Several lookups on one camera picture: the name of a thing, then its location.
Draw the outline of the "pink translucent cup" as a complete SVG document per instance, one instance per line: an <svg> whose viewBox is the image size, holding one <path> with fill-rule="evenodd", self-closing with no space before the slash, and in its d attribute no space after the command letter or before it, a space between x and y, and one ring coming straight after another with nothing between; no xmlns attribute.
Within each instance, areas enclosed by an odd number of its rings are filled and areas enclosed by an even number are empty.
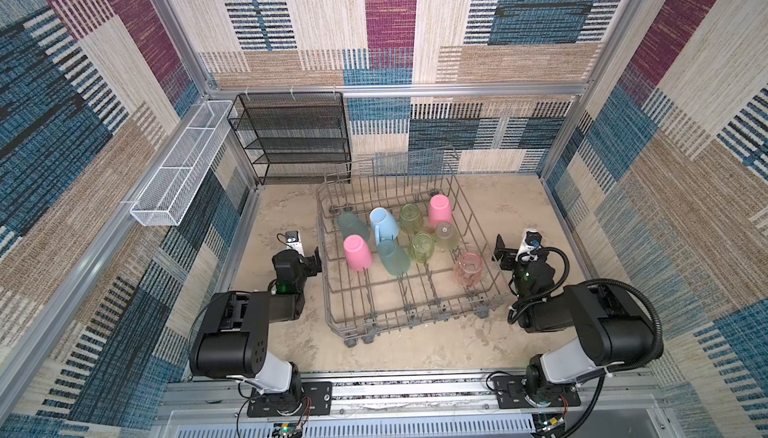
<svg viewBox="0 0 768 438"><path fill-rule="evenodd" d="M465 288L479 284L483 275L483 260L480 255L465 252L458 255L454 267L454 277Z"/></svg>

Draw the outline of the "magenta pink cup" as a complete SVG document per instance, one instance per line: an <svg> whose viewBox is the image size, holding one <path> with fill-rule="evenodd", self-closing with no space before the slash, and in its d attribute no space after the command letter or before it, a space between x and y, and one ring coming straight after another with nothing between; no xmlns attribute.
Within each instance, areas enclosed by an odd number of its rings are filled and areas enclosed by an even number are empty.
<svg viewBox="0 0 768 438"><path fill-rule="evenodd" d="M373 264L373 256L365 239L350 235L343 242L344 254L350 270L362 272Z"/></svg>

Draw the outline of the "teal translucent cup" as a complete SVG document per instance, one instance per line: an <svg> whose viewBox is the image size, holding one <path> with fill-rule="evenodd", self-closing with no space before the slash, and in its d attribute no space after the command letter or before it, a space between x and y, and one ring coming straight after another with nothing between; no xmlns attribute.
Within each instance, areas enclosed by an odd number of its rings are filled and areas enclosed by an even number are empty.
<svg viewBox="0 0 768 438"><path fill-rule="evenodd" d="M366 223L364 223L357 214L345 211L337 218L339 231L344 239L349 236L359 236L367 241L370 232Z"/></svg>

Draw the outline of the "yellow-green translucent cup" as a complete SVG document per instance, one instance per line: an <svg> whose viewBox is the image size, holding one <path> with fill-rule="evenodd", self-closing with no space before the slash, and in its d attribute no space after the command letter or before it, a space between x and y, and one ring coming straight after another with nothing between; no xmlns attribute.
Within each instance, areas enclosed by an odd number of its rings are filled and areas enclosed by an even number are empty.
<svg viewBox="0 0 768 438"><path fill-rule="evenodd" d="M448 252L455 252L461 243L460 234L453 223L439 222L434 230L436 247Z"/></svg>

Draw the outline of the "pink plastic cup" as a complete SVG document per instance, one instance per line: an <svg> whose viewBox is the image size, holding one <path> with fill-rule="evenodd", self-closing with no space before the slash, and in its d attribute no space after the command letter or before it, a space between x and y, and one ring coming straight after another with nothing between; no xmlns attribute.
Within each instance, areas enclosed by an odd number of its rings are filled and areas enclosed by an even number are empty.
<svg viewBox="0 0 768 438"><path fill-rule="evenodd" d="M436 229L440 223L452 223L452 206L450 199L442 194L434 195L428 205L428 221L430 227Z"/></svg>

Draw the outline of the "light blue mug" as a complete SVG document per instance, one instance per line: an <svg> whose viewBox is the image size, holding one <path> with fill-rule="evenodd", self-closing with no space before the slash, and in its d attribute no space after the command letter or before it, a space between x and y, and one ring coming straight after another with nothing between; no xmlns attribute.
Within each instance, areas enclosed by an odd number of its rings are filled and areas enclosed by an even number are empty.
<svg viewBox="0 0 768 438"><path fill-rule="evenodd" d="M396 241L400 233L397 220L385 208L377 207L369 214L369 223L373 230L376 245L382 241Z"/></svg>

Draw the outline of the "green translucent cup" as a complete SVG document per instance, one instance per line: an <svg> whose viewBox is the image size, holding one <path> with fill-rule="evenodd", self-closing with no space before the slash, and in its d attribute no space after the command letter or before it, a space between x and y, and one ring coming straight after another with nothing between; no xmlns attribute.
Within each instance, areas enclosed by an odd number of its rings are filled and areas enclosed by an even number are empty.
<svg viewBox="0 0 768 438"><path fill-rule="evenodd" d="M412 203L405 204L399 212L399 226L408 235L415 235L423 230L424 219L420 208Z"/></svg>

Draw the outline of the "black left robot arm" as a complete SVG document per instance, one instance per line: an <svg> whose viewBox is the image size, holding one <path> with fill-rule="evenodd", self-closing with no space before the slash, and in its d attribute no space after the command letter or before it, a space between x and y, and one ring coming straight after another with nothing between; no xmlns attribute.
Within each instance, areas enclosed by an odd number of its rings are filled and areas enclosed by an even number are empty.
<svg viewBox="0 0 768 438"><path fill-rule="evenodd" d="M306 281L322 271L322 260L318 251L306 257L288 248L272 264L276 279L268 290L213 295L192 341L189 366L195 377L249 386L257 412L290 416L307 412L310 398L297 365L269 352L269 329L300 318Z"/></svg>

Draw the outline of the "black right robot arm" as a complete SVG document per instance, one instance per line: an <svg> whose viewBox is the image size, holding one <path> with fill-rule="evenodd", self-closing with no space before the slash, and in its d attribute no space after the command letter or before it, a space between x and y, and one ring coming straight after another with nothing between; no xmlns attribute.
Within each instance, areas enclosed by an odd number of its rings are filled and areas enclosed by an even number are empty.
<svg viewBox="0 0 768 438"><path fill-rule="evenodd" d="M576 332L562 347L531 358L522 375L488 375L487 386L503 409L577 403L577 385L642 368L664 352L661 319L645 295L612 279L569 285L570 263L563 263L557 277L548 262L552 254L564 253L544 246L537 231L526 231L516 249L501 238L495 243L493 259L511 272L509 287L516 296L508 324L528 334Z"/></svg>

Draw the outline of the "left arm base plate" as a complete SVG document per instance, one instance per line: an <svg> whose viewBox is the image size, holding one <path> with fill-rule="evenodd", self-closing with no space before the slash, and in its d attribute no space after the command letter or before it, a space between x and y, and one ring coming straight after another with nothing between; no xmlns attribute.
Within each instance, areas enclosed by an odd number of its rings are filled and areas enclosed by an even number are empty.
<svg viewBox="0 0 768 438"><path fill-rule="evenodd" d="M282 393L251 391L247 405L248 418L298 419L302 415L330 414L333 385L329 381L291 385Z"/></svg>

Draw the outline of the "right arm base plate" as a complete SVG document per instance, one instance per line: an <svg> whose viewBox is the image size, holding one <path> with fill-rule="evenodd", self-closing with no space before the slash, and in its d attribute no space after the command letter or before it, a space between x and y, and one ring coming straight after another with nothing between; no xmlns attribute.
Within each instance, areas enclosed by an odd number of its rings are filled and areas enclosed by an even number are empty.
<svg viewBox="0 0 768 438"><path fill-rule="evenodd" d="M573 385L544 382L539 386L527 385L523 375L491 373L486 387L496 397L500 409L534 409L579 407L582 400Z"/></svg>

